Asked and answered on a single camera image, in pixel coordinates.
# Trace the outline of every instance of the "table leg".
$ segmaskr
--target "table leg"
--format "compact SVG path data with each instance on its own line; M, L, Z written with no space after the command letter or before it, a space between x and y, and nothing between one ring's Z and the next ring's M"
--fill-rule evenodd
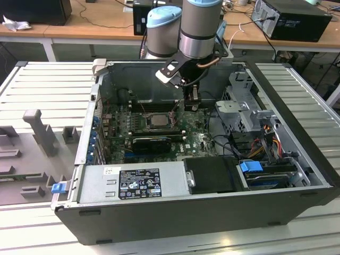
M334 92L329 96L326 104L332 107L340 98L340 85L334 90Z
M58 58L54 54L53 47L52 47L52 40L49 38L46 38L41 43L44 47L48 61L57 62Z
M96 57L96 52L95 52L95 46L93 44L90 44L90 52L91 52L91 57Z

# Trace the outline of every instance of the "white paper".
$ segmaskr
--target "white paper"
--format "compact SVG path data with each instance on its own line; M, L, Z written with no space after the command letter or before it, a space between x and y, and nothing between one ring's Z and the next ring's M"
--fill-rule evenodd
M30 24L26 21L13 21L10 20L8 18L4 17L4 22L2 22L2 25L4 25L5 27L7 27L7 29L12 30L14 32L16 32L17 30L23 30L23 29L30 29L32 28L30 26Z

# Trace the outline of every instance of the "floor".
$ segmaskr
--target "floor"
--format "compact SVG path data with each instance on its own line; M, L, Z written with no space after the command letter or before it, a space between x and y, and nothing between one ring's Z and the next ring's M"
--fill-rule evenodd
M60 61L93 61L88 45L54 44L54 51ZM96 45L97 58L107 58L109 60L136 60L139 46L106 46ZM242 55L241 50L234 50L235 61L255 61L258 63L271 63L273 55L270 50L247 50L246 55ZM44 49L41 44L24 44L20 42L4 42L0 45L0 83L2 83L7 73L13 69L17 61L47 61ZM320 53L307 66L302 76L310 84L317 83L331 62L336 53ZM339 68L332 67L323 79L318 88L318 93L322 96L327 91L339 75Z

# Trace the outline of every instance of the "black box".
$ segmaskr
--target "black box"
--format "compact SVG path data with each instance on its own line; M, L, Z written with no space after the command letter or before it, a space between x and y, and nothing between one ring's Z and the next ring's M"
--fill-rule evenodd
M173 5L182 7L183 0L154 1L154 7ZM133 33L135 36L142 36L147 28L148 13L152 8L152 0L133 1Z
M317 42L332 15L305 0L257 0L251 19L263 22L263 31L271 40ZM262 29L262 22L255 22Z
M70 0L2 0L0 20L3 15L14 21L44 23L63 26L71 15Z

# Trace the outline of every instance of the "yellow wire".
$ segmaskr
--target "yellow wire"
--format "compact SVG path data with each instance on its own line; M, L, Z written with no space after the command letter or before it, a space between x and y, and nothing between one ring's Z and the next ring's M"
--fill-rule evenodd
M260 148L260 149L258 149L257 151L255 151L255 152L253 152L250 156L248 156L249 158L251 158L251 157L254 157L254 156L256 156L258 153L260 153L262 150L263 150L264 148L263 148L263 146Z

